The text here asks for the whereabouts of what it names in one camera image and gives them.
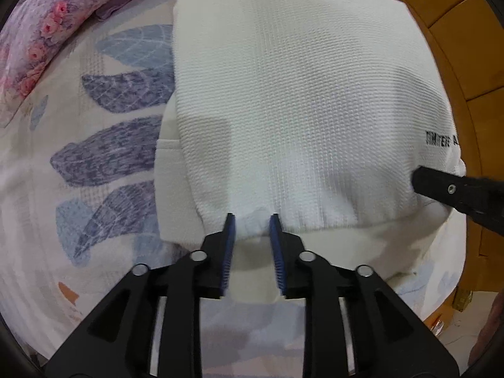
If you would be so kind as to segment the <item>person's right hand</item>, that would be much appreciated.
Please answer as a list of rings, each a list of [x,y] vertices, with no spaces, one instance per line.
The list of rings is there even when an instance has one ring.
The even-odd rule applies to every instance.
[[[478,338],[469,355],[468,365],[473,365],[484,353],[485,348],[493,338],[499,326],[503,324],[503,292],[494,299],[485,325],[478,334]]]

